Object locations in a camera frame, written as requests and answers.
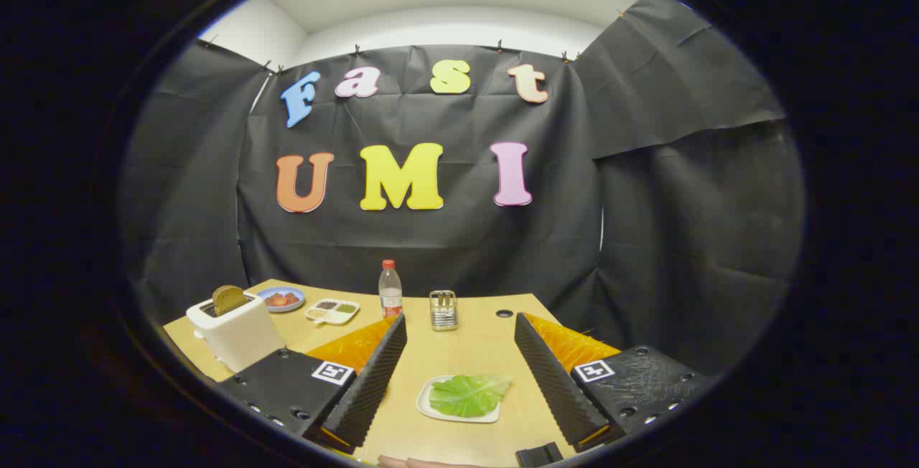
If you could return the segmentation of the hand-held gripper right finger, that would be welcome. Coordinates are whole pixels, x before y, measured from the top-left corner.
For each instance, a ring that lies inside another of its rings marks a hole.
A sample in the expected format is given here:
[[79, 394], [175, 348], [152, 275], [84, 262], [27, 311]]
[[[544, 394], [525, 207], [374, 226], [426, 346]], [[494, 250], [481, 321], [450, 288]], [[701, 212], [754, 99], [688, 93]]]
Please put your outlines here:
[[701, 371], [655, 348], [617, 350], [526, 312], [514, 340], [577, 452], [650, 428], [708, 386]]

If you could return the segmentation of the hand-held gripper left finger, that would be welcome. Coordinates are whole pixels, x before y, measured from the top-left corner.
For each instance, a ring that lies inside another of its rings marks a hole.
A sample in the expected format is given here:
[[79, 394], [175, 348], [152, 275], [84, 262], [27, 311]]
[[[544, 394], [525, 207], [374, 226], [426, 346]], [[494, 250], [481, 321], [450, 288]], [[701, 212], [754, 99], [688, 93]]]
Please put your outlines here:
[[398, 314], [327, 343], [322, 354], [280, 348], [218, 388], [269, 425], [352, 454], [364, 445], [407, 341]]

